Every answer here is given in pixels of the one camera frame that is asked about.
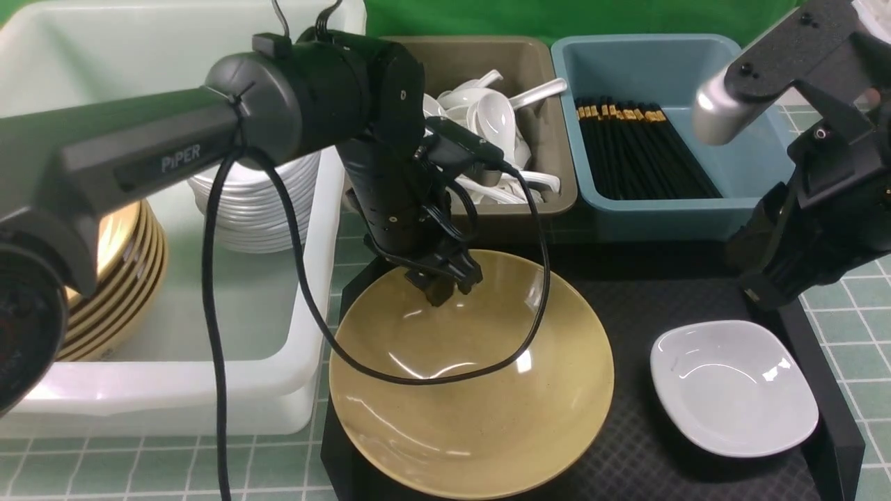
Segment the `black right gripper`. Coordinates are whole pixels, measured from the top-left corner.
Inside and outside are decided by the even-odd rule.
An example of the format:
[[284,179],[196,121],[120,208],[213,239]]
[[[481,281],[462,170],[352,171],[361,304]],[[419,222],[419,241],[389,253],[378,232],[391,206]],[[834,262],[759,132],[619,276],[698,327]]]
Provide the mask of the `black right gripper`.
[[887,133],[852,145],[804,134],[788,153],[792,177],[768,191],[725,248],[742,292],[765,311],[889,253]]

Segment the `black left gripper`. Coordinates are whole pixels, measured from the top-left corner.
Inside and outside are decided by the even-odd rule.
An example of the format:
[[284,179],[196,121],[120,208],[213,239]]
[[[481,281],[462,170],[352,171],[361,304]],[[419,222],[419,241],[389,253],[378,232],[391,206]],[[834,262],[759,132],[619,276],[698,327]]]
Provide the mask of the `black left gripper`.
[[352,184],[348,200],[365,221],[375,255],[404,267],[407,281],[432,305],[445,304],[454,292],[468,294],[482,281],[468,250],[478,215],[457,180],[499,173],[499,147],[435,116],[404,149],[363,134],[337,151]]

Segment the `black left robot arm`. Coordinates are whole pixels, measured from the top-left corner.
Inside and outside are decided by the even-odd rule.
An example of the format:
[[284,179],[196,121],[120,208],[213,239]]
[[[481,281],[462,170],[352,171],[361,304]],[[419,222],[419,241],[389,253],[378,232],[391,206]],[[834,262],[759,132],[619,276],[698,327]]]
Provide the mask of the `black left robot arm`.
[[451,225],[446,187],[502,152],[423,113],[425,70],[404,45],[321,26],[298,42],[261,33],[200,88],[2,120],[2,413],[41,381],[63,344],[65,289],[97,286],[103,216],[213,166],[274,175],[336,147],[349,197],[382,259],[432,305],[482,281]]

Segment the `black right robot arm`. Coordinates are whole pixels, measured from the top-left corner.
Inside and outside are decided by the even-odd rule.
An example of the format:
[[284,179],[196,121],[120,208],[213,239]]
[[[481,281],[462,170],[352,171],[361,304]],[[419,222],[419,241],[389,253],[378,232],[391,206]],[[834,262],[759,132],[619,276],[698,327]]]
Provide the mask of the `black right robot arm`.
[[889,254],[889,61],[850,1],[808,1],[697,90],[693,130],[707,145],[735,139],[789,89],[821,115],[788,147],[789,180],[726,245],[761,310]]

